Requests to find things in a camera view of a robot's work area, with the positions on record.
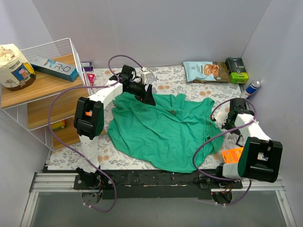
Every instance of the orange package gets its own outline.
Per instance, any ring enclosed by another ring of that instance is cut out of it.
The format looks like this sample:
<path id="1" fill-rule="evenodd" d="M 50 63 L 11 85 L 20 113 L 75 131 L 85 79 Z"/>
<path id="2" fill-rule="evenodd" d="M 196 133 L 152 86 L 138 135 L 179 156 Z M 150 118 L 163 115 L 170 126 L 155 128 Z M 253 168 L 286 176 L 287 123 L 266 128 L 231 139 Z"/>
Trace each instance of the orange package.
<path id="1" fill-rule="evenodd" d="M 243 148 L 235 148 L 222 151 L 222 156 L 225 163 L 237 163 L 241 157 Z"/>

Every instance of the wooden shelf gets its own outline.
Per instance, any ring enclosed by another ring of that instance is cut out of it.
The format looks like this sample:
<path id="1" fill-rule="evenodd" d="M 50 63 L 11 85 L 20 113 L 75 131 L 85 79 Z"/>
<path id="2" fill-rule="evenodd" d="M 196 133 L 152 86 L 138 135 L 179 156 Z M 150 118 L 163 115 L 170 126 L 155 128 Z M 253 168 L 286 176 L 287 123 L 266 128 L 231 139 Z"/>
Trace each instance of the wooden shelf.
<path id="1" fill-rule="evenodd" d="M 72 54 L 55 58 L 55 61 L 75 65 Z M 61 91 L 83 85 L 82 80 L 78 77 L 74 82 L 56 78 L 36 71 L 36 80 L 34 83 L 18 91 L 10 91 L 4 86 L 1 88 L 1 108 L 8 108 L 22 103 L 28 103 L 38 98 L 54 95 Z"/>
<path id="2" fill-rule="evenodd" d="M 58 136 L 58 138 L 61 139 L 67 145 L 80 143 L 77 130 L 74 128 L 73 124 L 73 118 L 68 118 L 66 119 L 66 128 L 54 132 L 56 136 Z M 57 139 L 53 137 L 53 150 L 58 150 L 64 147 L 65 146 L 62 143 L 60 143 Z"/>
<path id="3" fill-rule="evenodd" d="M 74 116 L 77 101 L 81 96 L 85 98 L 89 96 L 86 89 L 75 89 L 61 95 L 53 105 L 51 122 L 56 122 Z M 27 104 L 29 130 L 47 125 L 48 110 L 53 99 L 54 96 L 51 96 Z"/>

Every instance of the floral tablecloth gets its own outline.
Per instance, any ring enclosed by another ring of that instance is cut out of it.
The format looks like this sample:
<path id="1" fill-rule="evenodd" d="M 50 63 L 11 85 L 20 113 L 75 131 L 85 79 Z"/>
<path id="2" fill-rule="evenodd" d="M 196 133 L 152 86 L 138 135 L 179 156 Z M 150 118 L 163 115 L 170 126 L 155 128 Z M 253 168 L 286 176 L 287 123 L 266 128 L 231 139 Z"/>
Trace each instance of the floral tablecloth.
<path id="1" fill-rule="evenodd" d="M 157 94 L 173 94 L 184 93 L 187 100 L 202 101 L 206 97 L 210 97 L 215 101 L 215 105 L 233 97 L 239 97 L 241 91 L 239 85 L 236 84 L 194 84 L 187 83 L 186 74 L 183 66 L 171 67 L 150 67 L 149 71 L 153 72 L 153 76 L 148 78 L 148 82 L 153 85 L 153 93 Z M 94 69 L 96 75 L 95 85 L 100 86 L 107 83 L 111 73 L 108 69 Z M 104 110 L 105 130 L 108 130 L 110 121 L 113 119 L 111 109 L 113 103 L 107 105 Z M 229 104 L 223 105 L 221 109 L 228 112 Z M 221 155 L 222 150 L 236 148 L 236 135 L 227 134 L 224 138 L 223 146 L 217 154 L 209 155 L 204 163 L 200 166 L 205 169 L 214 169 L 223 162 Z M 80 144 L 73 145 L 74 148 L 81 151 Z M 121 151 L 118 151 L 109 136 L 100 135 L 98 141 L 98 159 L 101 169 L 105 170 L 135 170 L 135 169 L 156 169 L 152 164 L 130 157 Z M 68 148 L 52 152 L 48 170 L 73 170 L 79 164 L 85 162 L 83 158 Z"/>

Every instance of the gray wall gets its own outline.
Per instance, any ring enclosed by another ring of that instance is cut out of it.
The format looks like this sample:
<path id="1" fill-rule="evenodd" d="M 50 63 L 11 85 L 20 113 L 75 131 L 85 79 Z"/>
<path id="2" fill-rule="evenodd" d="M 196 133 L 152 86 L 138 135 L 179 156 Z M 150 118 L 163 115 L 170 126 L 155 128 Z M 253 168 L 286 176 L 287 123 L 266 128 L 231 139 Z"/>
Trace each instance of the gray wall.
<path id="1" fill-rule="evenodd" d="M 283 144 L 280 173 L 297 226 L 303 226 L 303 1 L 272 0 L 243 59 L 262 88 L 252 98 L 262 129 Z"/>
<path id="2" fill-rule="evenodd" d="M 33 0 L 53 39 L 71 38 L 81 60 L 98 67 L 107 67 L 115 54 L 145 66 L 241 56 L 269 2 Z"/>
<path id="3" fill-rule="evenodd" d="M 0 0 L 0 15 L 0 44 L 23 49 L 52 41 L 31 0 Z M 20 225 L 34 173 L 43 167 L 47 150 L 0 110 L 0 226 Z"/>

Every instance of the green cloth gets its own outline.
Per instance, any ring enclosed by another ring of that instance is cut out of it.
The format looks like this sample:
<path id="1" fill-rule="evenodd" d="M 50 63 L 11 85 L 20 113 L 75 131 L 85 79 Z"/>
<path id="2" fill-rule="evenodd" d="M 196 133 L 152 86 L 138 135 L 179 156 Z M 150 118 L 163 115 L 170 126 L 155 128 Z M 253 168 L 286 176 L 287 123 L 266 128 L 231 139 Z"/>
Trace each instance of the green cloth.
<path id="1" fill-rule="evenodd" d="M 214 101 L 186 101 L 184 94 L 153 94 L 156 106 L 135 100 L 127 92 L 113 102 L 114 119 L 108 134 L 114 146 L 136 159 L 151 162 L 155 167 L 177 173 L 195 171 L 192 157 L 209 138 L 221 133 L 210 120 Z M 219 151 L 223 137 L 204 146 L 196 156 L 200 166 L 207 155 Z"/>

